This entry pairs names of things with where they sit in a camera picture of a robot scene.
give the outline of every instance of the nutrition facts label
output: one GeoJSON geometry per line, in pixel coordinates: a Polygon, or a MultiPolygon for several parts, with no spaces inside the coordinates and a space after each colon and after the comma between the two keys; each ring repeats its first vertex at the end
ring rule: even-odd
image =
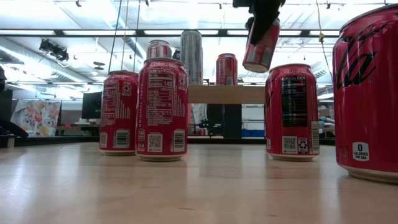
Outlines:
{"type": "Polygon", "coordinates": [[[307,127],[305,77],[282,78],[282,120],[284,127],[307,127]]]}
{"type": "Polygon", "coordinates": [[[149,70],[147,119],[149,126],[170,124],[173,119],[175,79],[173,70],[149,70]]]}
{"type": "Polygon", "coordinates": [[[118,95],[118,83],[108,82],[104,86],[101,125],[114,125],[116,113],[116,96],[118,95]]]}

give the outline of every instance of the soda can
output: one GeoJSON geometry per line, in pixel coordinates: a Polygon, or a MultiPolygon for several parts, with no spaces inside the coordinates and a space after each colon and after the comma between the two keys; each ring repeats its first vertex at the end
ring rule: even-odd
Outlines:
{"type": "Polygon", "coordinates": [[[197,30],[185,30],[181,34],[181,62],[187,70],[190,85],[202,85],[201,34],[197,30]]]}
{"type": "Polygon", "coordinates": [[[139,75],[136,155],[175,161],[187,153],[188,76],[181,61],[151,58],[139,75]]]}
{"type": "Polygon", "coordinates": [[[319,155],[317,81],[309,65],[271,69],[264,106],[268,155],[286,161],[319,155]]]}
{"type": "Polygon", "coordinates": [[[138,74],[110,72],[104,81],[99,151],[109,156],[134,155],[138,74]]]}
{"type": "Polygon", "coordinates": [[[355,17],[333,48],[337,163],[353,177],[398,183],[398,4],[355,17]]]}
{"type": "Polygon", "coordinates": [[[250,44],[252,26],[246,44],[246,53],[243,58],[243,67],[250,72],[264,73],[270,69],[272,56],[274,55],[276,43],[279,37],[279,19],[276,19],[271,28],[264,34],[262,39],[256,44],[250,44]]]}
{"type": "Polygon", "coordinates": [[[172,57],[172,49],[170,44],[164,40],[152,40],[149,42],[147,49],[147,59],[156,57],[172,57]]]}
{"type": "Polygon", "coordinates": [[[216,61],[216,85],[238,85],[238,60],[234,54],[221,54],[216,61]]]}

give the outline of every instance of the robotic arm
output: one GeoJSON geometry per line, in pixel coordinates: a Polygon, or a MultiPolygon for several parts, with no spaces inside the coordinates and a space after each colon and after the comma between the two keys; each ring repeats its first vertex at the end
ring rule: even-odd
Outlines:
{"type": "Polygon", "coordinates": [[[271,28],[272,23],[278,18],[279,7],[285,4],[285,0],[233,0],[233,7],[249,7],[250,17],[245,25],[252,31],[250,43],[256,45],[262,36],[271,28]]]}

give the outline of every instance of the table surface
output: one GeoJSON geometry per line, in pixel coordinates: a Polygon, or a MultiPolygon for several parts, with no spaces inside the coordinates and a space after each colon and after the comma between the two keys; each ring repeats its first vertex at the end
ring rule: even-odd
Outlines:
{"type": "Polygon", "coordinates": [[[0,223],[397,223],[398,186],[261,145],[189,145],[177,162],[106,157],[98,144],[0,149],[0,223]]]}

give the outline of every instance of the wooden shelf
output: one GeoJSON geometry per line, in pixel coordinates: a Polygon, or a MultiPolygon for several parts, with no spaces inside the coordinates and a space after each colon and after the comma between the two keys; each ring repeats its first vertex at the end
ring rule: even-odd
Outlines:
{"type": "Polygon", "coordinates": [[[190,86],[189,103],[264,104],[264,86],[190,86]]]}

